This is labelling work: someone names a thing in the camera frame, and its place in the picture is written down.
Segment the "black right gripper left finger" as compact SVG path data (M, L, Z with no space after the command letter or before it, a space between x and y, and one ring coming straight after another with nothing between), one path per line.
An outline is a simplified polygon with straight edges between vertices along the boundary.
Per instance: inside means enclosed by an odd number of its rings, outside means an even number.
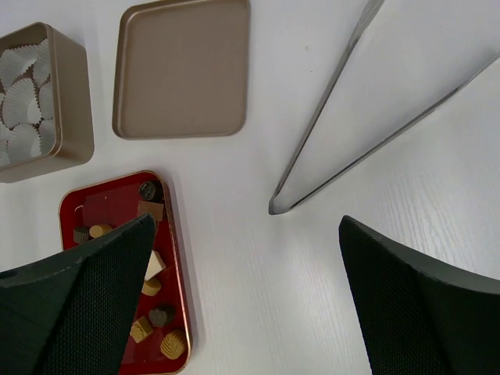
M1 274L3 374L117 374L155 240L136 217Z

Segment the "steel tongs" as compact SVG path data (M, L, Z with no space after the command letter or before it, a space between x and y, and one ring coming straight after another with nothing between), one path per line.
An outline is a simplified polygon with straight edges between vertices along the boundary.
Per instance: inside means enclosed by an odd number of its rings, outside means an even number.
M368 1L270 198L282 215L499 60L496 1Z

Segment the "gold fluted cup chocolate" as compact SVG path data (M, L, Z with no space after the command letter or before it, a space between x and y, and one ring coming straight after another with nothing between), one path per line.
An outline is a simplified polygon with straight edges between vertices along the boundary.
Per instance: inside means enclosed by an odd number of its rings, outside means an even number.
M95 224L90 227L89 234L92 238L99 238L112 230L113 228L107 223Z

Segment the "dark fluted cup chocolate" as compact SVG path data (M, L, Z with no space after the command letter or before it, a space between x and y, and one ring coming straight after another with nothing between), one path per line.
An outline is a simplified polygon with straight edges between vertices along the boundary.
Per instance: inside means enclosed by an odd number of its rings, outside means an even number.
M73 229L73 242L81 245L91 240L89 227L75 227Z

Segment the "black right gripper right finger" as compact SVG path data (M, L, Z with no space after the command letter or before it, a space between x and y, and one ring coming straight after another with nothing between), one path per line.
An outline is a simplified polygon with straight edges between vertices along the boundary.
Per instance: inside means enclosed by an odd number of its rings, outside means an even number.
M497 374L499 282L350 216L341 255L374 374Z

